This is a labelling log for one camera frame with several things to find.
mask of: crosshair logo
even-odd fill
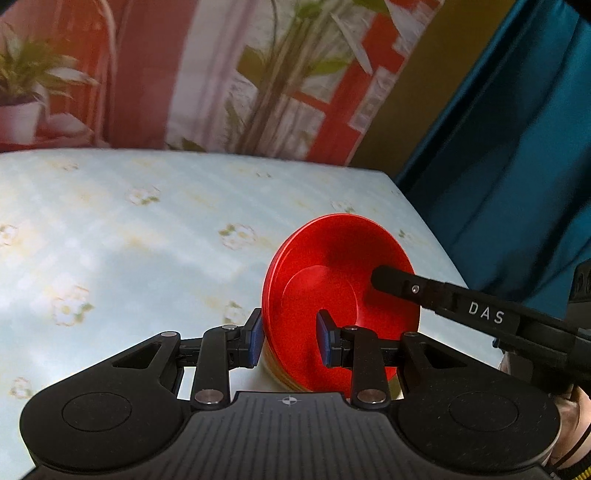
[[[284,405],[287,405],[288,407],[291,407],[292,405],[295,405],[296,403],[298,403],[300,400],[298,400],[297,398],[292,397],[291,395],[289,397],[285,397],[281,399],[281,403],[283,403]]]

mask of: black cable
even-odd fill
[[[589,426],[587,427],[587,430],[585,430],[585,432],[583,433],[583,436],[579,439],[579,441],[577,443],[574,444],[574,447],[572,447],[569,452],[563,456],[558,462],[556,462],[555,464],[550,466],[550,469],[555,472],[556,470],[558,470],[558,468],[561,467],[561,465],[564,465],[564,463],[570,459],[577,450],[579,450],[581,448],[581,446],[584,444],[584,441],[587,440],[587,437],[589,437],[589,435],[591,434],[591,424],[589,424]]]
[[[585,473],[588,475],[591,472],[591,451],[574,465],[563,468],[558,472],[563,480],[582,478]]]

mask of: metal rivet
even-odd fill
[[[206,388],[195,393],[195,400],[205,405],[215,405],[223,400],[223,393],[219,390]]]
[[[377,388],[368,388],[359,392],[357,398],[363,403],[382,403],[386,400],[386,394]]]

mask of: yellow wall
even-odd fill
[[[446,0],[351,162],[396,175],[515,0]]]

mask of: green leaf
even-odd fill
[[[309,65],[306,76],[330,75],[331,73],[336,73],[344,69],[348,65],[348,60],[338,57],[314,61]]]
[[[317,18],[322,13],[322,3],[323,1],[319,0],[317,2],[301,4],[295,12],[296,17],[302,20],[305,18]]]
[[[246,77],[254,86],[260,87],[265,73],[265,55],[256,48],[244,47],[236,71]]]
[[[373,75],[374,70],[371,66],[371,62],[369,61],[368,54],[365,51],[365,49],[364,49],[363,45],[361,44],[361,42],[359,41],[359,39],[357,39],[355,37],[355,35],[353,34],[353,31],[351,30],[350,26],[348,26],[345,22],[343,22],[335,14],[330,14],[330,16],[332,17],[333,21],[336,23],[337,27],[339,27],[339,30],[340,30],[341,34],[343,35],[343,38],[345,39],[345,41],[349,45],[349,48],[351,49],[351,51],[355,55],[355,58],[359,62],[359,65],[361,66],[361,68],[363,68],[363,71],[369,75]]]
[[[37,83],[48,90],[63,90],[66,87],[66,83],[58,77],[43,73],[37,77]]]
[[[390,11],[386,7],[386,1],[388,0],[353,0],[353,3],[379,14],[390,15]]]
[[[22,41],[10,25],[6,25],[5,27],[4,44],[10,58],[18,60],[22,52]]]
[[[181,150],[185,152],[205,152],[205,149],[201,145],[184,137],[181,140]]]
[[[59,97],[72,98],[72,95],[70,95],[67,92],[62,92],[61,90],[48,90],[47,93],[49,93],[49,95],[56,95]]]
[[[74,57],[70,57],[69,55],[61,55],[60,58],[60,67],[68,67],[69,69],[73,69],[78,64],[78,59]]]
[[[302,130],[300,132],[299,137],[302,140],[302,142],[304,142],[308,146],[312,145],[312,142],[314,141],[314,135],[312,135],[309,132],[306,132],[305,130]]]
[[[65,83],[87,83],[89,85],[99,84],[99,82],[86,73],[81,72],[80,70],[70,69],[68,67],[55,67],[53,69],[47,70],[47,73],[59,78]]]

